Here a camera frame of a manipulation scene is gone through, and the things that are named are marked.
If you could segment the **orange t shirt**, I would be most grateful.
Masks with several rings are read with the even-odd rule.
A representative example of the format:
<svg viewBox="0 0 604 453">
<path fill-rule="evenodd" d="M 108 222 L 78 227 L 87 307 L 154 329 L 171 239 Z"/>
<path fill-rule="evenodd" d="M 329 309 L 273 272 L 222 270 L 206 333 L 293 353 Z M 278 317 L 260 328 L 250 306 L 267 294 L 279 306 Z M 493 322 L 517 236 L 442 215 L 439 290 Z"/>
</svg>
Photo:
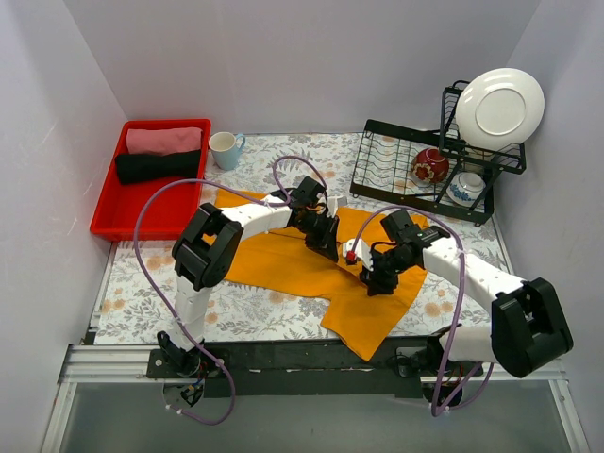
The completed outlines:
<svg viewBox="0 0 604 453">
<path fill-rule="evenodd" d="M 427 272 L 413 267 L 397 278 L 392 295 L 369 296 L 359 265 L 335 263 L 304 244 L 293 228 L 262 232 L 240 243 L 226 279 L 292 296 L 329 301 L 321 326 L 334 332 L 363 361 L 378 348 L 424 285 Z"/>
</svg>

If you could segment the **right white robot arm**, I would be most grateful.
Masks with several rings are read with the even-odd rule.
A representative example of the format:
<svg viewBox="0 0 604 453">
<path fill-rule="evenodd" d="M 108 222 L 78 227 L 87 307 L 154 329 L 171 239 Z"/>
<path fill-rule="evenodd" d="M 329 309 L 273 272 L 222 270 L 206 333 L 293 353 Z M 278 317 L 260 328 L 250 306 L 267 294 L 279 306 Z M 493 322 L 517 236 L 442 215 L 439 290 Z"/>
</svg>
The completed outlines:
<svg viewBox="0 0 604 453">
<path fill-rule="evenodd" d="M 448 375 L 462 361 L 501 365 L 524 378 L 570 352 L 574 340 L 553 285 L 542 277 L 528 281 L 506 273 L 464 249 L 459 235 L 440 220 L 414 223 L 408 210 L 387 209 L 381 225 L 390 249 L 379 252 L 360 237 L 344 244 L 348 263 L 360 261 L 361 281 L 370 295 L 392 294 L 400 274 L 418 267 L 455 285 L 458 297 L 471 297 L 487 312 L 486 327 L 462 327 L 431 335 L 428 367 Z"/>
</svg>

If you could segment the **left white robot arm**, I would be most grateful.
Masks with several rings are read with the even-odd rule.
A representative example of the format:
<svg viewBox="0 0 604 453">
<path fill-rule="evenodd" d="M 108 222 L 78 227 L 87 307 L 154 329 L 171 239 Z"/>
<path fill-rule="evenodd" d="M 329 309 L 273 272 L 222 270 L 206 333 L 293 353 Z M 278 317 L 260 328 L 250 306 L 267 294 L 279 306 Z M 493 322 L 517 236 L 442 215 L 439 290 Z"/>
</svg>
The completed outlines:
<svg viewBox="0 0 604 453">
<path fill-rule="evenodd" d="M 338 260 L 337 211 L 344 196 L 328 196 L 317 181 L 305 177 L 298 187 L 274 191 L 248 204 L 219 209 L 201 205 L 176 241 L 175 321 L 158 334 L 164 363 L 183 378 L 207 366 L 197 348 L 204 342 L 205 316 L 212 288 L 227 276 L 241 242 L 271 230 L 294 227 L 305 246 Z"/>
</svg>

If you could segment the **floral table mat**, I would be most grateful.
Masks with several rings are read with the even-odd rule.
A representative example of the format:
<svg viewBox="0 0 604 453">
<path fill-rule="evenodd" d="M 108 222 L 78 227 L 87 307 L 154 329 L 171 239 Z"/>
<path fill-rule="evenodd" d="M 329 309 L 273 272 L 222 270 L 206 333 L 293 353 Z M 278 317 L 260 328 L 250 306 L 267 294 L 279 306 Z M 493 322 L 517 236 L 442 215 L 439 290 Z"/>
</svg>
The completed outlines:
<svg viewBox="0 0 604 453">
<path fill-rule="evenodd" d="M 348 195 L 360 141 L 358 133 L 250 136 L 235 169 L 223 171 L 210 161 L 205 177 L 234 189 L 270 192 L 276 186 L 272 164 L 284 156 L 279 177 L 286 185 L 297 184 L 303 176 L 321 175 L 332 193 Z M 503 271 L 512 270 L 494 221 L 473 226 L 448 218 L 446 223 L 461 236 L 465 249 Z M 428 275 L 392 335 L 427 335 L 447 325 L 456 299 L 454 286 Z M 209 342 L 332 339 L 334 333 L 320 324 L 327 307 L 327 300 L 321 298 L 224 282 L 211 293 L 205 338 Z M 171 321 L 171 313 L 145 278 L 132 244 L 118 243 L 95 313 L 95 344 L 152 344 Z"/>
</svg>

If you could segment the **white blue floral bowl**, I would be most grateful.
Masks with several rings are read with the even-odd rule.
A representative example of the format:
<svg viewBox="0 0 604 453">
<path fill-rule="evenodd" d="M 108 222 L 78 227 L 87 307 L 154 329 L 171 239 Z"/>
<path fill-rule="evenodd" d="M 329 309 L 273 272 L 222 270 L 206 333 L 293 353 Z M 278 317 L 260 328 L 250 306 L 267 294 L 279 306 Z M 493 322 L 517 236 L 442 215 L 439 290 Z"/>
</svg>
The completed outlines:
<svg viewBox="0 0 604 453">
<path fill-rule="evenodd" d="M 446 188 L 447 195 L 454 203 L 471 207 L 486 187 L 480 175 L 471 172 L 459 172 Z"/>
</svg>

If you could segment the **red floral bowl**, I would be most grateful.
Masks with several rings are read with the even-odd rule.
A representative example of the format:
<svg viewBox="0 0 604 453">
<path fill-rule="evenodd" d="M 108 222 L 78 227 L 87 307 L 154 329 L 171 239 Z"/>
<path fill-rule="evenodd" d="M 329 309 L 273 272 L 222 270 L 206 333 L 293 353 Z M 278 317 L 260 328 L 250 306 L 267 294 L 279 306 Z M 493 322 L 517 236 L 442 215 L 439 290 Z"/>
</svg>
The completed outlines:
<svg viewBox="0 0 604 453">
<path fill-rule="evenodd" d="M 420 151 L 411 163 L 411 178 L 419 186 L 444 181 L 449 172 L 449 161 L 437 148 Z"/>
</svg>

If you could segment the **light blue mug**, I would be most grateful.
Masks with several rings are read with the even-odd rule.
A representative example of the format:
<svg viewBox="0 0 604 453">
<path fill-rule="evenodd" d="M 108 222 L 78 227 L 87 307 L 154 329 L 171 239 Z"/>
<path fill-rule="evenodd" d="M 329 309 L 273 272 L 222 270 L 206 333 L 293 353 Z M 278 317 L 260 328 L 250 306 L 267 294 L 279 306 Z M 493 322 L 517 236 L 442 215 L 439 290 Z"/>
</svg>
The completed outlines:
<svg viewBox="0 0 604 453">
<path fill-rule="evenodd" d="M 239 158 L 246 143 L 244 134 L 234 135 L 230 132 L 214 133 L 209 140 L 209 148 L 216 165 L 224 171 L 237 167 Z"/>
</svg>

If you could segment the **pink rolled t shirt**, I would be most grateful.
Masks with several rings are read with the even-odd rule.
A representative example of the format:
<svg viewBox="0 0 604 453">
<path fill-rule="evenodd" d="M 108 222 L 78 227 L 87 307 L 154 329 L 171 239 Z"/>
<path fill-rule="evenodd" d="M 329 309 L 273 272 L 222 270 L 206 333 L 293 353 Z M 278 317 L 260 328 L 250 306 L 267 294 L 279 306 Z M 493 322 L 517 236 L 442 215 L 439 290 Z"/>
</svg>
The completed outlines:
<svg viewBox="0 0 604 453">
<path fill-rule="evenodd" d="M 201 148 L 202 129 L 179 127 L 170 129 L 130 129 L 126 133 L 129 154 L 169 155 Z"/>
</svg>

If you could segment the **white plate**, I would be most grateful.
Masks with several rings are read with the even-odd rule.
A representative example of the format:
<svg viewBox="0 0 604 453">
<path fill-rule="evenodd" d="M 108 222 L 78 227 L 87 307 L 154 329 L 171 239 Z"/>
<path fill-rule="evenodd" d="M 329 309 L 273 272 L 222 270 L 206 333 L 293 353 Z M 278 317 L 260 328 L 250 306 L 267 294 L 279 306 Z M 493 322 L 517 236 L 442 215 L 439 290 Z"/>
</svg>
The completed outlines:
<svg viewBox="0 0 604 453">
<path fill-rule="evenodd" d="M 498 68 L 479 75 L 462 91 L 455 121 L 469 145 L 498 151 L 532 136 L 544 112 L 544 92 L 532 75 Z"/>
</svg>

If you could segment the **black rolled t shirt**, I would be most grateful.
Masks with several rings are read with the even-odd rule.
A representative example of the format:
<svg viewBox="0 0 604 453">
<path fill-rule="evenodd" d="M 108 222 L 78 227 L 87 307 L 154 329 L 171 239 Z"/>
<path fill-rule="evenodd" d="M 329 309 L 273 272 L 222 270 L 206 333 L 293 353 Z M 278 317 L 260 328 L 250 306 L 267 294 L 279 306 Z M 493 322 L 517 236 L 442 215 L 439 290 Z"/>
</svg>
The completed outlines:
<svg viewBox="0 0 604 453">
<path fill-rule="evenodd" d="M 165 177 L 196 178 L 201 150 L 157 155 L 121 154 L 114 159 L 122 184 L 135 184 Z"/>
</svg>

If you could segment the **red plastic bin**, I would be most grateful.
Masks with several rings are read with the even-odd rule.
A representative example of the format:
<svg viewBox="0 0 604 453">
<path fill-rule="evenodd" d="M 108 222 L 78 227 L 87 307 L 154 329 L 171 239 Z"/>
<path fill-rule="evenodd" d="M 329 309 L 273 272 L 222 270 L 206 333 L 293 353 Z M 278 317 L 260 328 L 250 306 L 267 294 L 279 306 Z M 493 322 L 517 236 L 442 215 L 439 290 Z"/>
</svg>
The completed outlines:
<svg viewBox="0 0 604 453">
<path fill-rule="evenodd" d="M 201 150 L 196 176 L 205 174 L 208 160 L 208 141 L 211 121 L 207 118 L 153 119 L 128 121 L 122 128 L 115 147 L 115 156 L 128 152 L 127 132 L 134 129 L 164 130 L 182 127 L 198 127 Z M 110 242 L 130 241 L 141 209 L 148 199 L 168 183 L 177 181 L 176 176 L 124 185 L 119 181 L 115 163 L 109 169 L 90 224 L 91 234 Z M 202 187 L 198 184 L 182 184 L 160 194 L 146 211 L 138 238 L 145 240 L 174 240 L 187 225 L 199 205 Z"/>
</svg>

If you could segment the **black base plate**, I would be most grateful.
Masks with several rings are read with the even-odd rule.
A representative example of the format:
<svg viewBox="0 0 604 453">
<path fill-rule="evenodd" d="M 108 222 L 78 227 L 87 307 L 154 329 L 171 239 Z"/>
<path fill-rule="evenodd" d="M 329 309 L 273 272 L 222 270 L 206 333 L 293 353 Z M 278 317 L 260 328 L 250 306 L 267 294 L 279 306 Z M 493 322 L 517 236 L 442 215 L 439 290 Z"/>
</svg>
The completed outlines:
<svg viewBox="0 0 604 453">
<path fill-rule="evenodd" d="M 435 375 L 402 363 L 427 345 L 427 337 L 389 337 L 368 362 L 337 339 L 207 343 L 226 366 L 237 396 L 369 395 L 429 399 Z M 227 377 L 206 355 L 175 346 L 161 333 L 149 353 L 146 376 L 177 382 L 202 379 L 206 398 L 230 396 Z"/>
</svg>

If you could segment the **aluminium rail frame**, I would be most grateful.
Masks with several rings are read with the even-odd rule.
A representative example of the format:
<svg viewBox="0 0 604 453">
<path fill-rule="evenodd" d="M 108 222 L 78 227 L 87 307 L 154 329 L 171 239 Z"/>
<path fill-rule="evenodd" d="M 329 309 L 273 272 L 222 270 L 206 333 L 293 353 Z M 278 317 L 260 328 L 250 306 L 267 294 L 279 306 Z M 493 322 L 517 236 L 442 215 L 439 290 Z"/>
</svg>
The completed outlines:
<svg viewBox="0 0 604 453">
<path fill-rule="evenodd" d="M 56 451 L 79 383 L 161 383 L 185 386 L 194 380 L 152 379 L 146 376 L 149 353 L 156 345 L 71 345 L 59 374 L 59 392 L 42 445 Z"/>
</svg>

